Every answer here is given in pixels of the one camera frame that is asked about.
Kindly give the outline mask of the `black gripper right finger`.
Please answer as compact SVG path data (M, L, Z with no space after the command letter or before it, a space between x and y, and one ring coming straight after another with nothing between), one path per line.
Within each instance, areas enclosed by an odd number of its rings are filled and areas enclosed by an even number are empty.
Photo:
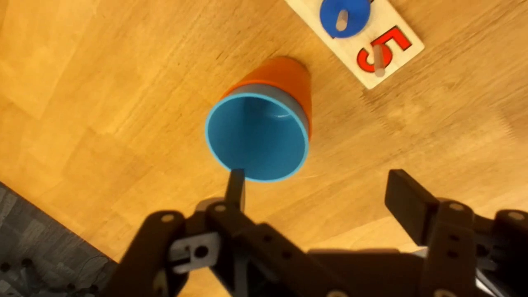
M391 170L385 204L410 237L428 249L423 297L528 297L528 212L476 214L438 198L405 170Z

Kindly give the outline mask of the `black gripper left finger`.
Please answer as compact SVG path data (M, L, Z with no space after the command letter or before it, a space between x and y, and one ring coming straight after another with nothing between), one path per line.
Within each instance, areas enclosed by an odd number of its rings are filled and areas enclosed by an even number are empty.
M245 212L246 176L192 216L146 217L104 288L104 297L177 297L188 275L210 269L233 297L352 297L350 285L266 222Z

